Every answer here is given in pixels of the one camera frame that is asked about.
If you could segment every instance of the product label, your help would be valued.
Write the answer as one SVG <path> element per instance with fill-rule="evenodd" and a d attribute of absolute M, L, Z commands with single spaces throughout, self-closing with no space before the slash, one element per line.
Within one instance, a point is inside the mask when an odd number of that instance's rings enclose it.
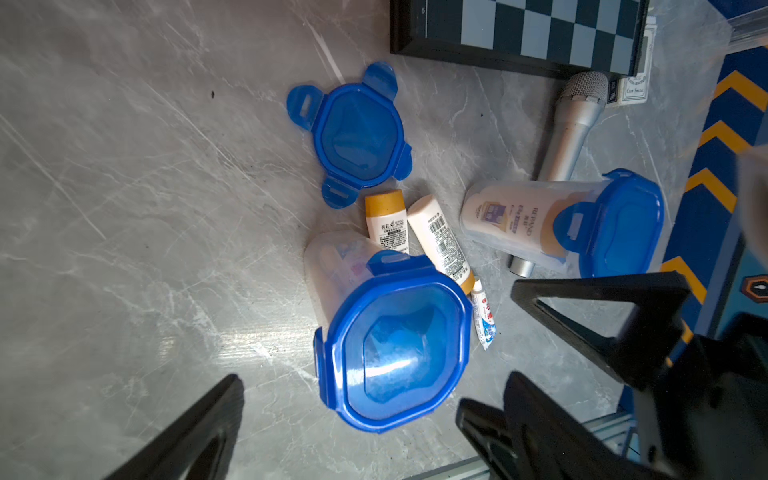
<path fill-rule="evenodd" d="M 507 228 L 507 216 L 505 211 L 507 207 L 505 205 L 485 202 L 483 205 L 482 220 L 484 222 L 493 223 L 495 226 L 506 231 Z M 525 208 L 525 205 L 511 205 L 509 211 L 515 212 L 515 218 L 512 220 L 512 225 L 509 228 L 513 234 L 518 234 L 518 228 L 522 227 L 520 231 L 521 235 L 530 237 L 534 234 L 536 227 L 536 218 L 538 217 L 538 207 Z"/>
<path fill-rule="evenodd" d="M 382 225 L 382 231 L 379 234 L 379 245 L 387 250 L 397 250 L 405 253 L 408 250 L 408 231 L 406 230 L 405 220 L 393 220 Z"/>
<path fill-rule="evenodd" d="M 445 222 L 445 217 L 438 212 L 429 219 L 428 224 L 429 231 L 435 236 L 437 253 L 442 260 L 442 268 L 438 265 L 438 270 L 450 276 L 456 283 L 461 284 L 469 275 L 469 264 L 464 258 L 453 232 Z"/>
<path fill-rule="evenodd" d="M 475 330 L 484 350 L 488 349 L 496 336 L 496 323 L 493 321 L 491 307 L 488 305 L 488 298 L 485 291 L 480 293 L 472 292 L 472 318 L 475 321 Z"/>
<path fill-rule="evenodd" d="M 387 250 L 409 253 L 405 211 L 381 217 L 369 217 L 368 230 L 371 240 Z"/>

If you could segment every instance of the small ointment tube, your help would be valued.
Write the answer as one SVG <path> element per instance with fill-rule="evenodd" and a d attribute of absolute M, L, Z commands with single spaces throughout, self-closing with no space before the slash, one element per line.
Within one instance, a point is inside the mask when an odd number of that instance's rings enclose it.
<path fill-rule="evenodd" d="M 472 288 L 472 319 L 475 322 L 475 330 L 478 333 L 478 339 L 484 350 L 487 350 L 496 336 L 496 322 L 493 321 L 493 313 L 488 305 L 488 297 L 485 296 L 485 290 L 482 287 L 480 279 L 475 280 L 475 287 Z"/>

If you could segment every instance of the clear plastic container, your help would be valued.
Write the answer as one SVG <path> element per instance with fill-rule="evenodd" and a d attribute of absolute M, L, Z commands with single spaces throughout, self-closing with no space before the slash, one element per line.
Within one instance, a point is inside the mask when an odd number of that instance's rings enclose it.
<path fill-rule="evenodd" d="M 462 206 L 462 231 L 570 277 L 644 273 L 664 225 L 661 191 L 625 169 L 604 176 L 475 184 Z"/>
<path fill-rule="evenodd" d="M 320 398 L 353 427 L 381 433 L 436 409 L 469 358 L 472 305 L 426 256 L 325 233 L 304 265 L 319 328 Z"/>
<path fill-rule="evenodd" d="M 357 287 L 373 278 L 366 265 L 384 250 L 355 232 L 323 233 L 304 250 L 304 270 L 310 281 L 317 322 L 328 337 L 328 327 L 342 302 Z"/>

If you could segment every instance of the chessboard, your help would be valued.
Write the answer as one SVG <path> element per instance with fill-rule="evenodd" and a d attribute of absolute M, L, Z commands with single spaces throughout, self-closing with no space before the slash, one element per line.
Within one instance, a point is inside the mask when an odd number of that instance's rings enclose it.
<path fill-rule="evenodd" d="M 647 0 L 391 0 L 392 52 L 566 78 L 634 75 Z"/>

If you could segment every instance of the plastic food container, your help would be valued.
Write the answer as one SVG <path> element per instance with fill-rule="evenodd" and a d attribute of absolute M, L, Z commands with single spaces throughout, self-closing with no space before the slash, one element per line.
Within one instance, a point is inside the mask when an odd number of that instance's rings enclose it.
<path fill-rule="evenodd" d="M 435 410 L 469 359 L 472 305 L 426 256 L 383 250 L 354 232 L 304 252 L 320 327 L 320 398 L 356 429 L 382 433 Z"/>
<path fill-rule="evenodd" d="M 345 84 L 328 95 L 300 85 L 288 94 L 291 120 L 313 134 L 327 174 L 322 193 L 329 206 L 348 207 L 363 188 L 411 174 L 411 146 L 393 104 L 396 94 L 395 71 L 383 61 L 368 67 L 361 84 Z"/>
<path fill-rule="evenodd" d="M 661 190 L 624 168 L 604 177 L 475 184 L 462 206 L 462 230 L 570 277 L 645 273 L 664 225 Z"/>

